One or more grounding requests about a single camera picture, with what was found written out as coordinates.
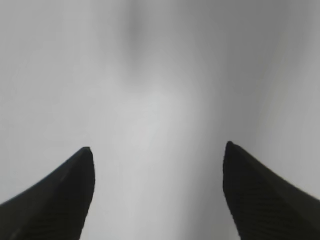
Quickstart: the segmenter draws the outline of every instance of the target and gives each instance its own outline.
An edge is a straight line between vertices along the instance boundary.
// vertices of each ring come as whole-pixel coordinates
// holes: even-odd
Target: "white backdrop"
[[[0,202],[89,146],[82,240],[238,240],[228,140],[320,198],[319,10],[0,0]]]

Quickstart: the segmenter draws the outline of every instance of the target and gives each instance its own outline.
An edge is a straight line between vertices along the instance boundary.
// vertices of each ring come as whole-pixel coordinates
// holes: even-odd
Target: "white floor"
[[[91,147],[82,240],[238,240],[227,141],[320,198],[311,0],[0,2],[0,202]]]

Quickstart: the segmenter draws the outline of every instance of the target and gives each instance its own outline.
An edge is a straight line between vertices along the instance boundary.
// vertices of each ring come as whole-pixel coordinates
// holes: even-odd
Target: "gray background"
[[[238,240],[227,141],[320,198],[317,0],[0,0],[0,202],[91,147],[82,240]]]

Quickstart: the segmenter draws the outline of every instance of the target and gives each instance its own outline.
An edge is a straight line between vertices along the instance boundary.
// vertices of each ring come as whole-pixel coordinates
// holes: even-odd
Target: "white surface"
[[[0,1],[0,202],[84,146],[83,240],[237,240],[228,140],[320,198],[319,1]]]

